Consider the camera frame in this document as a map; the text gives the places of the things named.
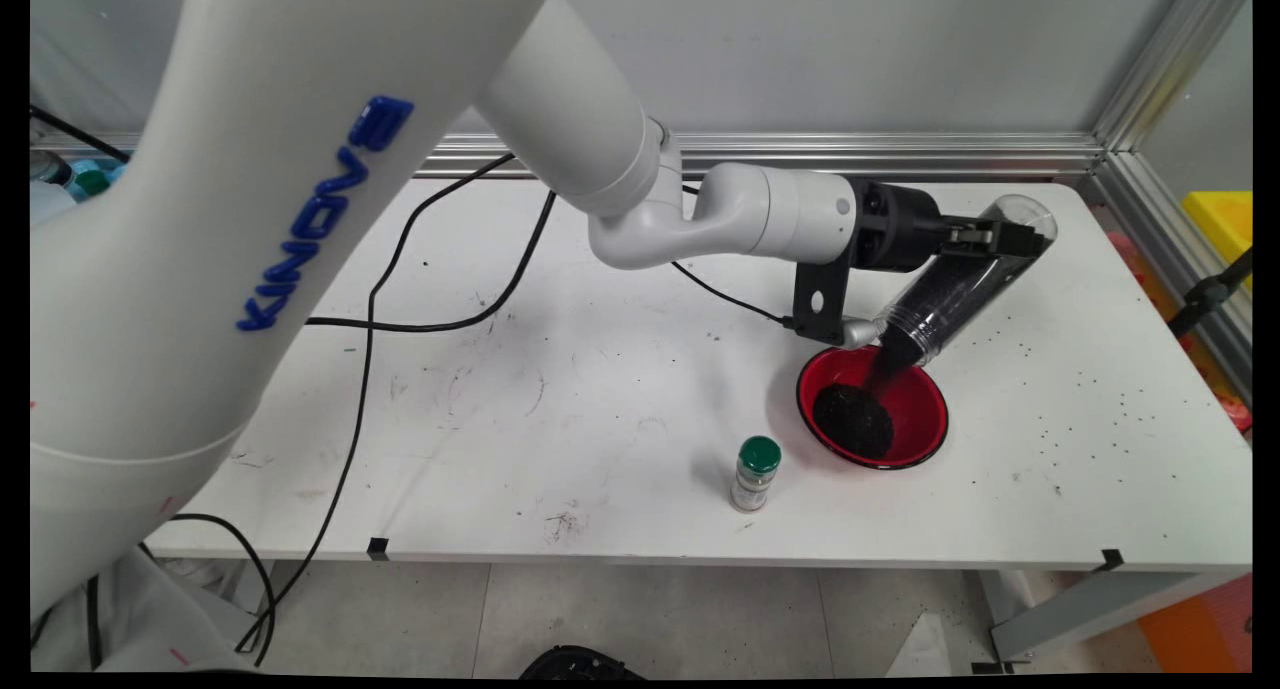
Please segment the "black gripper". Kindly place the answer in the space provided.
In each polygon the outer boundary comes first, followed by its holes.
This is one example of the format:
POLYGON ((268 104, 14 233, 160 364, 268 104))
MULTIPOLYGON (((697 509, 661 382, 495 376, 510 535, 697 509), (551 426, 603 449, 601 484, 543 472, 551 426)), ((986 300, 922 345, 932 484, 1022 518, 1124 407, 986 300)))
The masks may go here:
POLYGON ((850 268, 913 273, 940 256, 1036 260, 1047 239, 1033 227, 1005 219, 945 216, 931 193, 873 181, 854 181, 858 219, 850 268))

